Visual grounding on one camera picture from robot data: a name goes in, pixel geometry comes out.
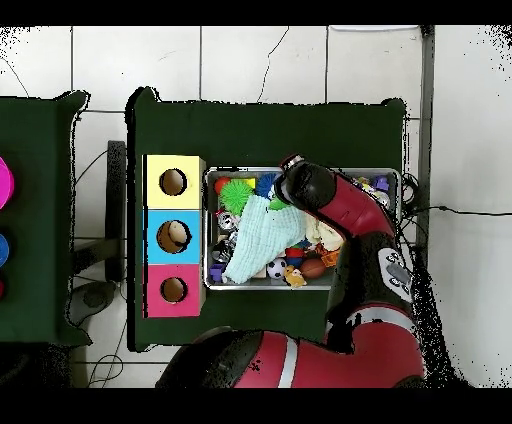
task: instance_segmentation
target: plush toy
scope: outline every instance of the plush toy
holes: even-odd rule
[[[304,280],[300,271],[292,265],[288,265],[285,268],[284,279],[294,289],[308,284],[306,283],[306,280]]]
[[[274,198],[270,201],[270,204],[268,205],[268,208],[269,208],[271,211],[280,211],[281,209],[287,208],[288,206],[290,206],[290,205],[287,205],[287,204],[286,204],[286,203],[284,203],[283,201],[279,200],[279,198],[274,197]]]

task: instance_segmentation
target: blue toy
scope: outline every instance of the blue toy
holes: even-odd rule
[[[272,189],[272,184],[274,184],[276,176],[277,174],[270,173],[263,174],[260,178],[258,178],[256,188],[254,189],[256,195],[270,199],[270,190]]]

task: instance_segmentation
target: yellow cube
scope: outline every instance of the yellow cube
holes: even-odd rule
[[[199,156],[146,155],[149,209],[202,208],[205,163]]]

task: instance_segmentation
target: pink object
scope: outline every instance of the pink object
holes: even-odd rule
[[[201,311],[199,265],[148,265],[147,303],[149,318],[197,317]],[[160,292],[167,278],[181,278],[187,295],[177,303],[167,302]]]
[[[14,177],[0,157],[0,209],[2,209],[14,191]]]

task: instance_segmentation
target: green table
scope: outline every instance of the green table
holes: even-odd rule
[[[72,278],[71,131],[87,94],[55,100],[0,98],[0,156],[15,177],[0,210],[11,255],[0,269],[0,342],[87,344],[65,319]]]
[[[405,105],[172,103],[138,89],[128,122],[128,313],[130,349],[151,343],[182,345],[221,325],[265,328],[321,340],[326,291],[208,291],[197,318],[142,317],[143,154],[197,155],[207,166],[277,166],[300,153],[330,167],[402,169]]]

